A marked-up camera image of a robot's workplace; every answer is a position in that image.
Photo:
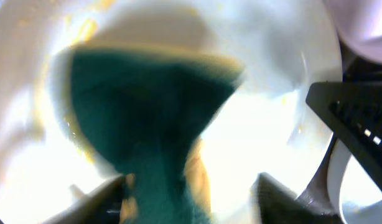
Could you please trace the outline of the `green yellow sponge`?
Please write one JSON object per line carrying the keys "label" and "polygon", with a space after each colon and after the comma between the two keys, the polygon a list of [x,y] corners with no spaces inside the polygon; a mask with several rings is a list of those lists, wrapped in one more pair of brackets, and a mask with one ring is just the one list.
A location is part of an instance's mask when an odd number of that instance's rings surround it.
{"label": "green yellow sponge", "polygon": [[200,134],[242,66],[196,51],[82,44],[52,62],[51,94],[72,141],[119,182],[88,223],[210,223]]}

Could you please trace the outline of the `pale green plate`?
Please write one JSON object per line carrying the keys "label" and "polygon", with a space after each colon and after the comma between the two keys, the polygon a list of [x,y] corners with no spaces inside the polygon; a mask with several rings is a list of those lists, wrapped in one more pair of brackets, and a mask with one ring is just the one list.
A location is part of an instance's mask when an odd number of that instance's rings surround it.
{"label": "pale green plate", "polygon": [[327,190],[342,222],[382,224],[382,191],[340,140],[330,156]]}

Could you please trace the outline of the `brown serving tray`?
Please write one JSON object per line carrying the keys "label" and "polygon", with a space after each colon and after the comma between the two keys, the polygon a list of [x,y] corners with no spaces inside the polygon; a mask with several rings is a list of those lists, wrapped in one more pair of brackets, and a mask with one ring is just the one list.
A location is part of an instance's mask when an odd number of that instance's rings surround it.
{"label": "brown serving tray", "polygon": [[[340,79],[338,81],[321,82],[382,82],[382,64],[375,63],[360,56],[357,56],[345,45],[341,45],[340,50],[342,53],[342,67],[340,70]],[[327,190],[327,173],[330,156],[332,154],[336,140],[340,139],[336,137],[336,135],[330,128],[329,130],[332,136],[330,138],[330,143],[328,145],[327,152],[324,155],[324,159],[319,165],[317,172],[313,176],[307,188],[304,190],[302,195],[296,200],[303,203],[303,205],[314,209],[316,212],[336,215],[340,218],[340,216],[330,203],[330,198],[328,196]]]}

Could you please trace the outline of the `white plate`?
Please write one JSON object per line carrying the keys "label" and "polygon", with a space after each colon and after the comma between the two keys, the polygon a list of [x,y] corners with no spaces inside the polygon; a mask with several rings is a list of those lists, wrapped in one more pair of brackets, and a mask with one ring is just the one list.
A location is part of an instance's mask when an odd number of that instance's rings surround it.
{"label": "white plate", "polygon": [[257,223],[266,172],[300,196],[331,132],[306,105],[338,81],[338,39],[322,1],[0,1],[0,222],[44,223],[119,175],[77,146],[51,94],[52,62],[82,44],[196,51],[242,66],[200,134],[210,223]]}
{"label": "white plate", "polygon": [[382,0],[324,0],[324,4],[345,45],[382,64]]}

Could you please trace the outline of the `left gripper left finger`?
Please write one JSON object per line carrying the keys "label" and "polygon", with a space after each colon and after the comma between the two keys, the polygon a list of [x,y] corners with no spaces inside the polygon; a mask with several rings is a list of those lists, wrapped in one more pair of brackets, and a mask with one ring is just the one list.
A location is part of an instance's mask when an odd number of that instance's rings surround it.
{"label": "left gripper left finger", "polygon": [[103,182],[68,209],[49,218],[48,224],[118,224],[123,200],[124,176],[117,175]]}

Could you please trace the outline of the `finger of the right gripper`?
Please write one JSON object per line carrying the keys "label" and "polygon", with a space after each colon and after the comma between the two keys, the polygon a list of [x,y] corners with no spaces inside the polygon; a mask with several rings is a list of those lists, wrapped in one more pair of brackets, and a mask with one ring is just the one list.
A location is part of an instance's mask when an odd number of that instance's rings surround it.
{"label": "finger of the right gripper", "polygon": [[305,102],[382,192],[382,82],[316,82]]}

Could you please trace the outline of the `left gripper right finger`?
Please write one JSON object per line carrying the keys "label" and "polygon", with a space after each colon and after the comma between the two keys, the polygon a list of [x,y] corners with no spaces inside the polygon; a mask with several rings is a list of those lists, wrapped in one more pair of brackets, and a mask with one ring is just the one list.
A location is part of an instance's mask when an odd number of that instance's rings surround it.
{"label": "left gripper right finger", "polygon": [[254,212],[262,224],[337,224],[336,215],[316,212],[296,200],[291,191],[266,172],[253,185]]}

